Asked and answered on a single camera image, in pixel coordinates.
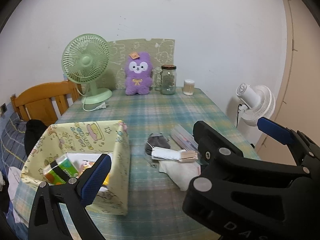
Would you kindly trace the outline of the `white roll with wooden clip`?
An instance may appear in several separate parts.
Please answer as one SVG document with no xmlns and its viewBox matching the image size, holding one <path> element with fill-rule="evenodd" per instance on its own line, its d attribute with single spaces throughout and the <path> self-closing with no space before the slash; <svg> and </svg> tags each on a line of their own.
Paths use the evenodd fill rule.
<svg viewBox="0 0 320 240">
<path fill-rule="evenodd" d="M 151 157 L 153 160 L 179 161 L 183 163 L 197 161 L 198 153 L 195 151 L 176 151 L 168 148 L 154 147 L 151 151 Z"/>
</svg>

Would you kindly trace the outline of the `clear plastic pencil pouch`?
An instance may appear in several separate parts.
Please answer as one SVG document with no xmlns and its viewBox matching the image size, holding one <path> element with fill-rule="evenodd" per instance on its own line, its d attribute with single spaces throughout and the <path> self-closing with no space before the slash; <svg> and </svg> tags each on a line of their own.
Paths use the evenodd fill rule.
<svg viewBox="0 0 320 240">
<path fill-rule="evenodd" d="M 171 138 L 184 150 L 197 151 L 198 144 L 194 137 L 181 125 L 176 125 L 171 129 Z"/>
</svg>

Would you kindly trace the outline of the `green tissue pack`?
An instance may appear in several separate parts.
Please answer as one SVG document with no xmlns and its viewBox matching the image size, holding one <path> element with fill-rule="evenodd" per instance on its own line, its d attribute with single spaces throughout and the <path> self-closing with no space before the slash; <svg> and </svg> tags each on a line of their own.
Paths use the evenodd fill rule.
<svg viewBox="0 0 320 240">
<path fill-rule="evenodd" d="M 50 184 L 61 185 L 65 184 L 71 178 L 77 178 L 79 170 L 69 159 L 67 154 L 64 154 L 43 169 L 43 175 Z"/>
</svg>

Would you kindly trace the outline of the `white towel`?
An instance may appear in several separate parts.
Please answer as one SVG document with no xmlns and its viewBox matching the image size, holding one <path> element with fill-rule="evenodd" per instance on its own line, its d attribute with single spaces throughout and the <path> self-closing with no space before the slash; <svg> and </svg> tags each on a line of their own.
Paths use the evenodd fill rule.
<svg viewBox="0 0 320 240">
<path fill-rule="evenodd" d="M 187 191 L 190 181 L 200 175 L 201 166 L 197 162 L 159 161 L 159 172 L 167 174 L 181 191 Z"/>
</svg>

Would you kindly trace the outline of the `cartoon tissue pack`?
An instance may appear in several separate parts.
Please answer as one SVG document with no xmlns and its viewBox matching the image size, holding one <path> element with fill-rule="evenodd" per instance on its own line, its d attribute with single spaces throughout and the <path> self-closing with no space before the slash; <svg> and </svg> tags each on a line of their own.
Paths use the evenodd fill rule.
<svg viewBox="0 0 320 240">
<path fill-rule="evenodd" d="M 96 161 L 84 161 L 81 168 L 82 172 L 79 179 L 83 187 L 96 186 L 100 188 L 111 169 L 111 161 L 108 158 Z"/>
</svg>

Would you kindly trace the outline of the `gray socks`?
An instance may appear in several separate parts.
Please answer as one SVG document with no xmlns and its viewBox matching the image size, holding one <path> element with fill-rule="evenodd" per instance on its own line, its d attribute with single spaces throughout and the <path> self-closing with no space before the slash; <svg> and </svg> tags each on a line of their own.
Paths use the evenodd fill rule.
<svg viewBox="0 0 320 240">
<path fill-rule="evenodd" d="M 146 141 L 145 153 L 151 155 L 154 147 L 170 149 L 169 140 L 162 133 L 151 133 Z"/>
</svg>

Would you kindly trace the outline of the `beige door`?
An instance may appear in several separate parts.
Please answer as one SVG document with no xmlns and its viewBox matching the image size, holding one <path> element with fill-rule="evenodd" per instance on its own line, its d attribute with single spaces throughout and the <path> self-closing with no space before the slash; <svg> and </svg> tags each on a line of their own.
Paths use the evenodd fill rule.
<svg viewBox="0 0 320 240">
<path fill-rule="evenodd" d="M 319 25 L 303 0 L 256 0 L 262 78 L 272 120 L 319 143 Z"/>
</svg>

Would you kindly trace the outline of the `white standing fan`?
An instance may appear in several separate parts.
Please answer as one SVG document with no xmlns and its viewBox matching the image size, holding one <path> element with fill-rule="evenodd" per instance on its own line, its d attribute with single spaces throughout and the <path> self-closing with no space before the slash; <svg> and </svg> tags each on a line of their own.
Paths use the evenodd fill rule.
<svg viewBox="0 0 320 240">
<path fill-rule="evenodd" d="M 270 118 L 276 108 L 274 94 L 265 85 L 250 86 L 242 83 L 236 89 L 236 96 L 242 101 L 240 117 L 248 126 L 257 126 L 260 118 Z"/>
</svg>

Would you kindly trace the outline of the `white garment on bed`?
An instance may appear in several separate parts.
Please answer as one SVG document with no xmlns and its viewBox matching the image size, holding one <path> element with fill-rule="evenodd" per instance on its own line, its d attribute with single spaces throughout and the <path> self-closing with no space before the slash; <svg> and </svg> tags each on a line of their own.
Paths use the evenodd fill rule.
<svg viewBox="0 0 320 240">
<path fill-rule="evenodd" d="M 24 224 L 24 219 L 17 213 L 13 205 L 15 194 L 16 194 L 18 185 L 21 181 L 21 170 L 13 166 L 9 167 L 8 181 L 9 181 L 8 194 L 10 198 L 9 213 L 13 215 L 15 223 Z"/>
</svg>

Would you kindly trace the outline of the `cotton swab container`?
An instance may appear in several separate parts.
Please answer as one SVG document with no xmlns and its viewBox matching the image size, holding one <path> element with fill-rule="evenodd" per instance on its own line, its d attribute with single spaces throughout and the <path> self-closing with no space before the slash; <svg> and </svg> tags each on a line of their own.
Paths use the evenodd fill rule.
<svg viewBox="0 0 320 240">
<path fill-rule="evenodd" d="M 185 79 L 183 85 L 183 94 L 191 96 L 194 93 L 195 81 L 191 79 Z"/>
</svg>

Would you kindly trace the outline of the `blue plaid pillow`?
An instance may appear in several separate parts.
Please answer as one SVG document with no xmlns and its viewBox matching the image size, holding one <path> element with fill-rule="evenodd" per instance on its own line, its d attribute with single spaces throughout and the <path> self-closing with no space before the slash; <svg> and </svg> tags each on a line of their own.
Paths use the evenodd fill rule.
<svg viewBox="0 0 320 240">
<path fill-rule="evenodd" d="M 1 172 L 7 177 L 10 167 L 21 169 L 27 155 L 24 148 L 26 122 L 13 113 L 1 135 Z"/>
</svg>

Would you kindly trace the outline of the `yellow cartoon storage box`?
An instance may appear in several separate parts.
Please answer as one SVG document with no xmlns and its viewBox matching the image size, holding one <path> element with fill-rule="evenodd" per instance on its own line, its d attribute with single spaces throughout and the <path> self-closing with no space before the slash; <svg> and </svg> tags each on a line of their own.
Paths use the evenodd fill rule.
<svg viewBox="0 0 320 240">
<path fill-rule="evenodd" d="M 83 179 L 82 205 L 96 213 L 126 215 L 130 147 L 121 120 L 52 124 L 41 135 L 22 168 L 22 181 L 37 188 Z"/>
</svg>

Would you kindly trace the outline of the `black clothing on chair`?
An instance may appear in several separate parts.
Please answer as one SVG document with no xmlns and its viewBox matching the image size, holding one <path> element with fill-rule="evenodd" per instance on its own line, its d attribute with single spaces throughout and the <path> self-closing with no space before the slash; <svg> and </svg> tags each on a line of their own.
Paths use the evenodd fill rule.
<svg viewBox="0 0 320 240">
<path fill-rule="evenodd" d="M 41 120 L 30 119 L 27 121 L 25 127 L 24 148 L 26 155 L 29 156 L 40 137 L 47 130 L 48 126 L 46 126 Z"/>
</svg>

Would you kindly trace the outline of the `glass mason jar mug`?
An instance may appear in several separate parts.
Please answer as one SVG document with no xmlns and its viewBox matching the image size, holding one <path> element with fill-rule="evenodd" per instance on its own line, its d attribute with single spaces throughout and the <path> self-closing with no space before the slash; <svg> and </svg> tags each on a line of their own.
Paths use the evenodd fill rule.
<svg viewBox="0 0 320 240">
<path fill-rule="evenodd" d="M 176 93 L 176 66 L 162 65 L 161 71 L 155 75 L 155 90 L 163 95 Z"/>
</svg>

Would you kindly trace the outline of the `wooden bed headboard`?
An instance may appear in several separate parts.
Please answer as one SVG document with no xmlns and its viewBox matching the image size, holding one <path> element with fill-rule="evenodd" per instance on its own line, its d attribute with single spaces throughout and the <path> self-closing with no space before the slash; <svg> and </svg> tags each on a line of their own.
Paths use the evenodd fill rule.
<svg viewBox="0 0 320 240">
<path fill-rule="evenodd" d="M 10 100 L 14 112 L 23 121 L 36 119 L 49 126 L 58 120 L 53 101 L 59 113 L 64 114 L 69 108 L 67 96 L 70 95 L 72 101 L 76 102 L 81 92 L 81 86 L 71 81 L 49 82 L 31 87 L 19 96 L 12 95 Z"/>
</svg>

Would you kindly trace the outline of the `purple plush bear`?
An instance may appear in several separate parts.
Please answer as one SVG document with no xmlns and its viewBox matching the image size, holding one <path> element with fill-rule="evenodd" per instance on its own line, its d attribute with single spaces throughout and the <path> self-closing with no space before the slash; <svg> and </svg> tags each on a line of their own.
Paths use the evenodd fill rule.
<svg viewBox="0 0 320 240">
<path fill-rule="evenodd" d="M 153 83 L 152 63 L 150 54 L 146 51 L 138 53 L 139 58 L 127 57 L 125 66 L 125 93 L 126 95 L 146 95 L 149 94 Z"/>
</svg>

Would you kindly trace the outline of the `green patterned board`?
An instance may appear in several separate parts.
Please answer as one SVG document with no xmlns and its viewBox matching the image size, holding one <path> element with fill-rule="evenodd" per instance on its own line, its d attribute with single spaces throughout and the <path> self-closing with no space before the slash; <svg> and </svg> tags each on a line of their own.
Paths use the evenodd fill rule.
<svg viewBox="0 0 320 240">
<path fill-rule="evenodd" d="M 146 62 L 152 71 L 152 86 L 160 81 L 155 75 L 161 72 L 162 65 L 174 64 L 175 40 L 166 38 L 144 38 L 108 41 L 110 58 L 107 70 L 97 80 L 98 88 L 110 90 L 124 89 L 127 65 L 136 61 L 138 65 Z"/>
</svg>

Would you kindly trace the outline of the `green desk fan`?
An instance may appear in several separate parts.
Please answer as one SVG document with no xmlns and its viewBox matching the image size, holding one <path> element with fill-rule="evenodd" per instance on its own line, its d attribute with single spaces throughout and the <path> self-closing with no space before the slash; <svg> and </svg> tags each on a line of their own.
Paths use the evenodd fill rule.
<svg viewBox="0 0 320 240">
<path fill-rule="evenodd" d="M 82 34 L 65 47 L 61 66 L 69 81 L 76 84 L 81 95 L 82 109 L 93 112 L 106 109 L 112 96 L 108 88 L 99 88 L 99 80 L 106 72 L 110 58 L 108 44 L 97 34 Z"/>
</svg>

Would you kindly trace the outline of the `wall power outlet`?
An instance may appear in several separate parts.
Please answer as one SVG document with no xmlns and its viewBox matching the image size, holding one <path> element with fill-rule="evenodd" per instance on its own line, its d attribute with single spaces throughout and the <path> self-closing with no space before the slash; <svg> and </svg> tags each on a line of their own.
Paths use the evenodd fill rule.
<svg viewBox="0 0 320 240">
<path fill-rule="evenodd" d="M 3 103 L 0 106 L 0 114 L 3 115 L 6 111 L 7 111 L 7 105 L 6 105 L 6 103 Z"/>
</svg>

